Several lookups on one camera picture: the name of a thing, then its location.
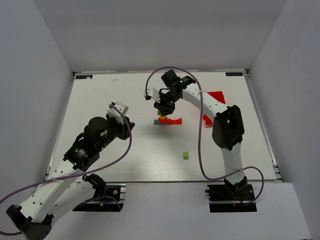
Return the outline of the red cube wood block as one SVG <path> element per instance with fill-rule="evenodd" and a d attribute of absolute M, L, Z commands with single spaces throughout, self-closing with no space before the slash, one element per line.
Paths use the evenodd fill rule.
<path fill-rule="evenodd" d="M 159 122 L 160 124 L 165 124 L 165 123 L 168 122 L 168 119 L 160 119 L 160 118 L 158 118 L 158 122 Z"/>

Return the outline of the red arch wood block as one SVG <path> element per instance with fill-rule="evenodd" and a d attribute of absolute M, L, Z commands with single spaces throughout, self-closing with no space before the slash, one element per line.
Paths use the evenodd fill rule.
<path fill-rule="evenodd" d="M 171 119 L 169 118 L 167 120 L 169 125 L 182 125 L 183 124 L 183 119 L 182 118 L 178 118 L 178 119 Z"/>

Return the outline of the red plastic bin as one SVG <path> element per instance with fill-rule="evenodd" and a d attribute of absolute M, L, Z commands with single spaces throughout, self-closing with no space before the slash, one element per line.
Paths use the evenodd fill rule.
<path fill-rule="evenodd" d="M 207 92 L 211 97 L 213 97 L 214 99 L 216 99 L 217 101 L 225 104 L 226 101 L 225 101 L 225 98 L 224 98 L 224 94 L 222 91 L 209 91 Z M 207 116 L 207 115 L 203 115 L 203 118 L 204 120 L 204 125 L 205 127 L 212 127 L 213 126 L 213 122 L 212 120 Z"/>

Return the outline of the green cube wood block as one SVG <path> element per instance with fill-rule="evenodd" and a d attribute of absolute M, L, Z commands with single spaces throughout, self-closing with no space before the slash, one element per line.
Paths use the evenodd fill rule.
<path fill-rule="evenodd" d="M 182 156 L 183 156 L 184 160 L 188 160 L 189 159 L 189 153 L 187 151 L 183 152 Z"/>

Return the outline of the red rectangular wood block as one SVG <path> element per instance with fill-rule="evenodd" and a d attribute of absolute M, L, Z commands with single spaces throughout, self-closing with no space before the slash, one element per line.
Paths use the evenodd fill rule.
<path fill-rule="evenodd" d="M 167 124 L 168 124 L 168 120 L 158 119 L 158 123 L 159 123 L 160 125 L 167 125 Z"/>

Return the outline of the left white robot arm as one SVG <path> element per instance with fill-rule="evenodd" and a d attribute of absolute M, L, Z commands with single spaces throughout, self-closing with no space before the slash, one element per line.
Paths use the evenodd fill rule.
<path fill-rule="evenodd" d="M 115 139 L 131 140 L 134 122 L 110 109 L 105 117 L 94 117 L 64 154 L 49 179 L 37 183 L 37 190 L 24 202 L 12 204 L 6 214 L 27 240 L 43 240 L 55 222 L 77 205 L 107 199 L 120 199 L 106 182 L 89 168 Z"/>

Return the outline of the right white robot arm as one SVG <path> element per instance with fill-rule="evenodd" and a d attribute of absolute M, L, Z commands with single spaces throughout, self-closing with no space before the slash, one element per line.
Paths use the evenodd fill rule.
<path fill-rule="evenodd" d="M 166 92 L 155 88 L 146 89 L 146 99 L 155 100 L 154 107 L 161 115 L 171 115 L 175 103 L 184 100 L 200 110 L 213 123 L 212 139 L 221 149 L 225 176 L 223 178 L 227 194 L 236 198 L 247 185 L 241 158 L 241 142 L 245 133 L 241 110 L 238 106 L 228 106 L 203 91 L 194 76 L 179 77 L 174 70 L 161 76 Z"/>

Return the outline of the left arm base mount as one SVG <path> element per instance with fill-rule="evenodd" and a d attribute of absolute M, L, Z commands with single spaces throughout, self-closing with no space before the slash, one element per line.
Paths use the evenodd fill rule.
<path fill-rule="evenodd" d="M 90 184 L 91 198 L 78 204 L 73 212 L 120 212 L 125 203 L 126 184 L 107 183 L 95 173 L 82 177 L 83 183 Z"/>

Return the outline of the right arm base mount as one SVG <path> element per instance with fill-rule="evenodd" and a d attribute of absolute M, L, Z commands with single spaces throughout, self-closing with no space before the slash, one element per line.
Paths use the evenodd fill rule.
<path fill-rule="evenodd" d="M 211 213 L 253 213 L 257 212 L 256 203 L 251 184 L 240 190 L 237 196 L 227 190 L 224 184 L 208 185 L 204 191 L 208 196 L 209 210 Z"/>

